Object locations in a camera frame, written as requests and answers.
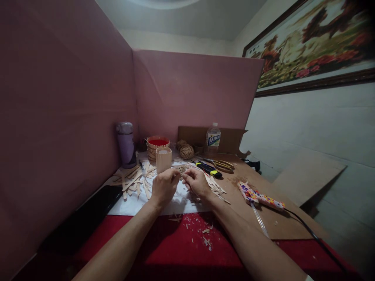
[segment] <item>black cable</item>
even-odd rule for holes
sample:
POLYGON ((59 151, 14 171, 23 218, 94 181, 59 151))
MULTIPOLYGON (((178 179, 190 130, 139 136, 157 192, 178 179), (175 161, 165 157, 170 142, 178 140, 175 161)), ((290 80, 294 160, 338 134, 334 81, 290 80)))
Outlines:
POLYGON ((320 241, 320 239, 315 235, 315 233, 311 230, 311 228, 295 213, 292 211, 289 211, 288 209, 285 209, 292 215, 294 215, 298 220, 304 225, 304 227, 307 229, 307 231, 311 234, 311 236, 317 241, 317 243, 322 247, 322 249, 330 256, 330 258, 341 268, 341 270, 344 273, 348 273, 346 268, 342 265, 342 263, 331 253, 330 250, 320 241))

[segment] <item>hand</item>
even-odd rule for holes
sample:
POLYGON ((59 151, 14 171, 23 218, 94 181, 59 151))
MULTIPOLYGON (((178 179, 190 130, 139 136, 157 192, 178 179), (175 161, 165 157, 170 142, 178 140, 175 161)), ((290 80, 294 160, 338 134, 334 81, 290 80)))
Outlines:
POLYGON ((183 184, 188 190, 192 190, 200 199, 208 199, 213 192, 209 187, 203 172, 197 169, 189 169, 182 174, 183 184))
POLYGON ((152 195, 150 201, 157 207, 165 208, 175 195, 180 172, 170 168, 154 178, 152 182, 152 195))

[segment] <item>framed painting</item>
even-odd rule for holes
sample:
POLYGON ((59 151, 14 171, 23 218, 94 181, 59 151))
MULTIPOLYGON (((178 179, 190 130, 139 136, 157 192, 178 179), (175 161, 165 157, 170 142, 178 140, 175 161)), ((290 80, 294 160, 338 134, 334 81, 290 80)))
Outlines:
POLYGON ((375 80, 362 1, 299 0, 243 49, 264 59, 256 97, 375 80))

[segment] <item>scissor handle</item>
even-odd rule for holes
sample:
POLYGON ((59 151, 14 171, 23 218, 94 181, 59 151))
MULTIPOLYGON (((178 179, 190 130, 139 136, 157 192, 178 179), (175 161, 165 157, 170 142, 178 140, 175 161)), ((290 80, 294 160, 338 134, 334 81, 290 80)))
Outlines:
POLYGON ((224 163, 221 163, 221 162, 218 162, 218 161, 213 161, 212 164, 214 164, 215 168, 218 169, 218 170, 221 170, 221 171, 226 172, 226 173, 231 173, 231 174, 234 173, 233 169, 230 166, 228 166, 224 163))
POLYGON ((227 162, 227 161, 217 160, 216 162, 219 162, 219 163, 221 163, 223 165, 227 165, 229 168, 231 168, 231 169, 234 170, 234 166, 231 163, 227 162))

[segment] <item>scissors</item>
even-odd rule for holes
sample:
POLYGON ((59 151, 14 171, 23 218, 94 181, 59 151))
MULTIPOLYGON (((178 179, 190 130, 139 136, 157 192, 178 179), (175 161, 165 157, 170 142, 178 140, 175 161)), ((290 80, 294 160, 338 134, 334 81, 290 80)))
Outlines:
POLYGON ((201 157, 204 161, 210 162, 215 166, 216 169, 221 170, 226 173, 231 173, 233 174, 234 166, 226 161, 223 160, 213 160, 213 159, 208 159, 208 158, 203 158, 201 157))

